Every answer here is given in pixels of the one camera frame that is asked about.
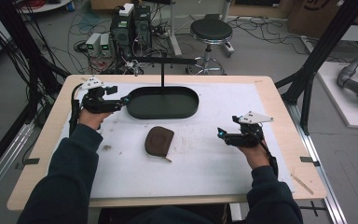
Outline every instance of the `black oval tray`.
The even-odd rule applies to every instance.
[[[136,119],[186,119],[197,112],[199,102],[187,87],[141,87],[130,92],[127,111]]]

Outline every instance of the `dark sleeve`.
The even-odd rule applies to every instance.
[[[246,223],[303,223],[291,190],[286,183],[278,181],[272,167],[258,167],[252,171],[252,177]]]
[[[87,223],[102,140],[90,127],[77,124],[71,137],[60,142],[48,175],[35,186],[18,223]]]

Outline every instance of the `black metal frame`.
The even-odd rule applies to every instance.
[[[319,68],[325,62],[338,41],[340,41],[342,36],[348,31],[357,16],[358,0],[346,0],[335,18],[327,27],[309,58],[305,61],[304,65],[290,77],[286,77],[275,83],[277,89],[292,83],[288,91],[282,94],[282,99],[289,105],[296,105],[298,97],[304,92],[300,126],[305,134],[310,134],[308,131],[308,119],[310,115],[310,97],[312,93],[313,79]]]

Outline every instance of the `black stool seat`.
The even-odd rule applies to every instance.
[[[201,19],[193,21],[190,26],[190,32],[195,38],[208,40],[210,42],[226,42],[232,36],[231,26],[223,21],[214,19]]]

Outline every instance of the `person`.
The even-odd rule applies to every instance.
[[[80,112],[72,135],[63,138],[52,156],[48,174],[34,187],[18,223],[87,223],[92,182],[98,165],[97,149],[103,138],[96,132],[110,113]],[[301,212],[288,186],[279,182],[261,146],[239,147],[253,169],[247,194],[246,223],[302,223]],[[213,223],[181,206],[147,210],[129,223]]]

